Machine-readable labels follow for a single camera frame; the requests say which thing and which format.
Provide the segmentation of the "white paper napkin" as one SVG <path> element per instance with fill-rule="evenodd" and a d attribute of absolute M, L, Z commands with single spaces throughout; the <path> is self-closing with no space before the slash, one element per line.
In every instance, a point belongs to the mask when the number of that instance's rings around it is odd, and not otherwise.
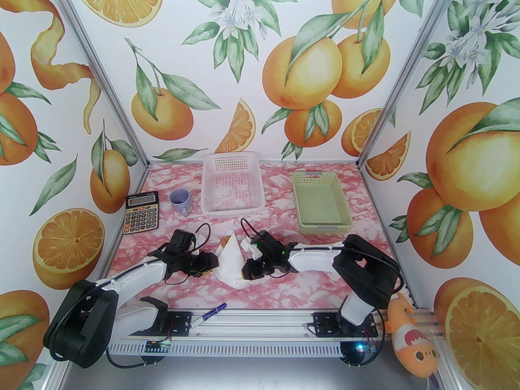
<path fill-rule="evenodd" d="M 214 269 L 214 273 L 221 282 L 232 288 L 241 290 L 248 287 L 249 283 L 242 278 L 241 269 L 245 265 L 241 247 L 234 231 L 229 230 L 226 235 L 230 239 L 226 247 L 217 248 L 215 255 L 219 258 L 219 267 Z"/>

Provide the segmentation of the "green plastic basket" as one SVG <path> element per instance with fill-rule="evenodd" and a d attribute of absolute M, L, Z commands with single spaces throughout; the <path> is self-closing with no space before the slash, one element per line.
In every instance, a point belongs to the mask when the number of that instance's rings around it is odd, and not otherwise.
<path fill-rule="evenodd" d="M 294 203 L 301 234 L 345 234 L 353 226 L 349 205 L 333 171 L 295 171 Z"/>

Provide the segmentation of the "blue capped pen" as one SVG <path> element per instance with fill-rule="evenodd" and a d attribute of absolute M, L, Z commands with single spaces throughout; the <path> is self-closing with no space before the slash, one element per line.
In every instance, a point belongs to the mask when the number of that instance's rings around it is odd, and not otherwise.
<path fill-rule="evenodd" d="M 201 315 L 199 317 L 191 319 L 190 327 L 192 329 L 199 327 L 199 325 L 202 325 L 204 322 L 208 321 L 208 319 L 210 319 L 211 317 L 215 316 L 216 314 L 218 314 L 219 312 L 224 310 L 226 307 L 227 307 L 226 303 L 220 304 L 219 306 L 211 309 L 207 313 L 205 313 L 205 314 L 203 314 L 203 315 Z"/>

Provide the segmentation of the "black and gold calculator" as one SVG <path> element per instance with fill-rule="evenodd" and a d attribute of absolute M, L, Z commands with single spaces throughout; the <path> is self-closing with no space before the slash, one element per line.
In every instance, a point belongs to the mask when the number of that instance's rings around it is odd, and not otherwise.
<path fill-rule="evenodd" d="M 132 235 L 158 229 L 158 218 L 158 191 L 128 195 L 125 199 L 122 233 Z"/>

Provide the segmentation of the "purple mug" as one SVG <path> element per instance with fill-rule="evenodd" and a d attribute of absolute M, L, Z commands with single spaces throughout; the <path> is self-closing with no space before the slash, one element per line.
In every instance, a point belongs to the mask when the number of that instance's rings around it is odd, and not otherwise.
<path fill-rule="evenodd" d="M 184 188 L 173 190 L 169 194 L 169 202 L 175 213 L 187 217 L 193 207 L 190 191 Z"/>

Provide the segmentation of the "white plastic mesh basket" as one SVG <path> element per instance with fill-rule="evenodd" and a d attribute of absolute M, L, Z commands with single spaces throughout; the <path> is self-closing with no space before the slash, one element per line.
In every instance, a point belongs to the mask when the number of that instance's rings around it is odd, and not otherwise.
<path fill-rule="evenodd" d="M 251 151 L 210 154 L 203 160 L 201 212 L 215 218 L 265 208 L 258 155 Z"/>

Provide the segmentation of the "orange fish plush toy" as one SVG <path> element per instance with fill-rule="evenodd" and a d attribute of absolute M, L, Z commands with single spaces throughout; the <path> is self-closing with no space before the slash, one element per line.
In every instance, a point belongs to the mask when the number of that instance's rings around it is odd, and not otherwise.
<path fill-rule="evenodd" d="M 391 335 L 394 353 L 404 368 L 416 377 L 428 379 L 434 390 L 440 390 L 436 377 L 438 353 L 418 328 L 413 313 L 408 299 L 401 292 L 397 293 L 388 304 L 386 332 Z"/>

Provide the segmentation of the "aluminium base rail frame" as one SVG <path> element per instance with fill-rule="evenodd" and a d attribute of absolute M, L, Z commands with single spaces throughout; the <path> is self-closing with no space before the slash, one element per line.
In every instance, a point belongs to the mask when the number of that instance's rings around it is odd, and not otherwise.
<path fill-rule="evenodd" d="M 386 337 L 386 313 L 373 312 L 376 338 L 319 338 L 314 334 L 312 314 L 307 311 L 222 310 L 186 337 L 155 336 L 157 327 L 132 333 L 112 343 L 105 353 L 110 356 L 152 357 L 245 357 L 245 358 L 349 358 L 353 364 L 364 364 L 375 356 Z M 170 340 L 169 353 L 144 353 L 147 340 Z M 353 342 L 373 343 L 377 352 L 359 357 Z"/>

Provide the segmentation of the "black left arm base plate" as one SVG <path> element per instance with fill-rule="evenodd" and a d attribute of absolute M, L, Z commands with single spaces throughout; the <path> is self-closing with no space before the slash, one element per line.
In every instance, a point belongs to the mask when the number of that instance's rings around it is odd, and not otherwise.
<path fill-rule="evenodd" d="M 161 337 L 186 337 L 190 331 L 193 312 L 190 311 L 170 311 L 161 315 L 155 336 Z"/>

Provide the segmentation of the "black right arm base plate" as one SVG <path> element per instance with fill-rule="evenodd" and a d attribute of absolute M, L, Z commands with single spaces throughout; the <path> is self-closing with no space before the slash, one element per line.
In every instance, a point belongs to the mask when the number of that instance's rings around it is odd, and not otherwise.
<path fill-rule="evenodd" d="M 373 314 L 369 314 L 359 326 L 336 312 L 314 312 L 312 318 L 314 334 L 319 338 L 376 338 L 379 335 Z"/>

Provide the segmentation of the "aluminium frame post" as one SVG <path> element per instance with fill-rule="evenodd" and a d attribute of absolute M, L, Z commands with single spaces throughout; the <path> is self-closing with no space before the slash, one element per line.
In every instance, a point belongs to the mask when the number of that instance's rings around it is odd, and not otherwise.
<path fill-rule="evenodd" d="M 60 9 L 63 10 L 65 18 L 70 22 L 73 32 L 76 34 L 76 40 L 80 48 L 82 49 L 88 63 L 89 67 L 95 76 L 97 83 L 102 89 L 102 93 L 106 97 L 112 112 L 117 117 L 119 125 L 122 127 L 123 132 L 132 148 L 134 148 L 136 152 L 136 156 L 138 160 L 141 162 L 145 169 L 150 167 L 150 161 L 148 160 L 148 156 L 145 153 L 141 142 L 139 141 L 128 116 L 126 115 L 123 105 L 117 96 L 115 89 L 112 86 L 112 83 L 109 79 L 109 76 L 106 74 L 104 67 L 98 57 L 95 47 L 91 42 L 89 34 L 83 25 L 83 22 L 80 19 L 76 9 L 72 4 L 72 0 L 57 0 L 57 5 Z"/>
<path fill-rule="evenodd" d="M 451 0 L 433 0 L 428 13 L 422 22 L 421 28 L 419 28 L 416 34 L 414 44 L 412 45 L 411 50 L 405 62 L 403 63 L 401 72 L 399 73 L 395 84 L 393 85 L 392 90 L 390 91 L 390 94 L 382 107 L 382 111 L 375 122 L 375 126 L 372 128 L 369 138 L 367 139 L 364 148 L 362 149 L 362 152 L 356 161 L 356 165 L 359 171 L 364 169 L 364 164 L 368 160 L 371 151 L 379 140 L 379 137 L 385 129 L 385 126 L 390 122 L 392 113 L 396 111 L 399 99 L 406 90 L 408 82 L 412 78 L 416 67 L 422 59 L 427 45 L 429 44 L 431 34 L 436 30 L 439 18 L 447 9 L 450 1 Z"/>

